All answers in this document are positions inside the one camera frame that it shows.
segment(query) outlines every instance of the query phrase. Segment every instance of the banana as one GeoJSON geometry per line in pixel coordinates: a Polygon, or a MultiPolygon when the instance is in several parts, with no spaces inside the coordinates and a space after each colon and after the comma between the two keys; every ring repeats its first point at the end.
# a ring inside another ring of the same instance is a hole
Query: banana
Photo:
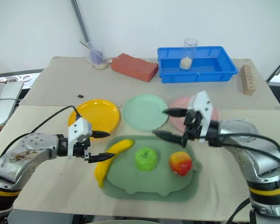
{"type": "Polygon", "coordinates": [[[128,148],[132,147],[134,144],[133,140],[130,139],[126,139],[126,140],[122,140],[114,145],[112,145],[107,152],[108,153],[114,153],[116,154],[114,157],[102,161],[102,162],[98,162],[97,166],[95,168],[95,172],[94,172],[94,176],[98,181],[98,185],[100,188],[104,188],[104,179],[107,176],[109,167],[112,163],[112,161],[115,159],[115,157],[122,153],[123,151],[127,150],[128,148]]]}

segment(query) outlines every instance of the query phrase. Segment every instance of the plastic fruit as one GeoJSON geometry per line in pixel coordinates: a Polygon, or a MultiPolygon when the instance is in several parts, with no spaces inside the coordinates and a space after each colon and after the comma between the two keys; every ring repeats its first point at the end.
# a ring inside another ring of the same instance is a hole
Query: plastic fruit
{"type": "Polygon", "coordinates": [[[154,149],[144,147],[136,152],[135,160],[138,170],[152,171],[157,165],[158,154],[154,149]]]}
{"type": "Polygon", "coordinates": [[[169,164],[174,173],[185,176],[192,168],[192,159],[186,152],[176,152],[170,156],[169,164]]]}
{"type": "Polygon", "coordinates": [[[102,161],[102,162],[98,162],[97,166],[95,168],[95,172],[94,172],[94,176],[98,181],[98,185],[100,188],[104,187],[104,179],[107,176],[109,167],[112,163],[112,161],[116,158],[116,156],[120,153],[122,153],[123,151],[127,150],[128,148],[132,147],[134,144],[133,140],[130,139],[126,139],[126,140],[122,140],[114,145],[112,145],[107,152],[108,153],[114,153],[116,154],[114,157],[102,161]]]}

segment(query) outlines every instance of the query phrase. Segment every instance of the green plate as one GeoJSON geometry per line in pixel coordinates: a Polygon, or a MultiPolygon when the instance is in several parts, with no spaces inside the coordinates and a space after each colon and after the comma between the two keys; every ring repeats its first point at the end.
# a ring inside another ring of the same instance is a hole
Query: green plate
{"type": "Polygon", "coordinates": [[[155,136],[119,136],[109,146],[132,139],[135,144],[119,154],[109,168],[102,191],[111,197],[121,199],[180,202],[189,200],[198,188],[198,172],[201,164],[196,161],[191,147],[181,146],[156,139],[155,136]],[[153,171],[139,171],[135,166],[135,153],[143,147],[150,147],[158,153],[158,164],[153,171]],[[186,176],[171,171],[169,157],[177,151],[190,154],[193,167],[186,176]]]}
{"type": "Polygon", "coordinates": [[[162,111],[168,109],[166,102],[152,94],[143,94],[129,99],[122,108],[123,120],[140,131],[152,131],[168,119],[162,111]]]}

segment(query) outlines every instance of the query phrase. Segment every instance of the yellow plate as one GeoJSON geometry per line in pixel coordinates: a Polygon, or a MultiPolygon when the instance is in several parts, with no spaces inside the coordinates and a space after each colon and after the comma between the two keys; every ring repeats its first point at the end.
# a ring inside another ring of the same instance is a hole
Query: yellow plate
{"type": "MultiPolygon", "coordinates": [[[[104,99],[89,100],[77,107],[83,118],[91,123],[93,131],[110,133],[118,124],[119,111],[117,107],[104,99]]],[[[68,125],[75,122],[76,113],[72,112],[68,125]]]]}

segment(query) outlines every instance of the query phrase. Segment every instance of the clear plastic cup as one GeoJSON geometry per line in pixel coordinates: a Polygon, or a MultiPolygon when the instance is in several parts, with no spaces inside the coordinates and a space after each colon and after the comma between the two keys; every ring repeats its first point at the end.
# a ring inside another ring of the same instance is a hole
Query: clear plastic cup
{"type": "Polygon", "coordinates": [[[93,46],[90,42],[87,42],[86,45],[89,47],[85,47],[86,58],[92,63],[93,67],[99,70],[107,68],[109,62],[104,57],[103,50],[99,47],[93,46]]]}
{"type": "Polygon", "coordinates": [[[198,40],[194,38],[185,39],[183,50],[182,50],[182,59],[180,63],[181,69],[191,68],[197,44],[198,44],[198,40]]]}

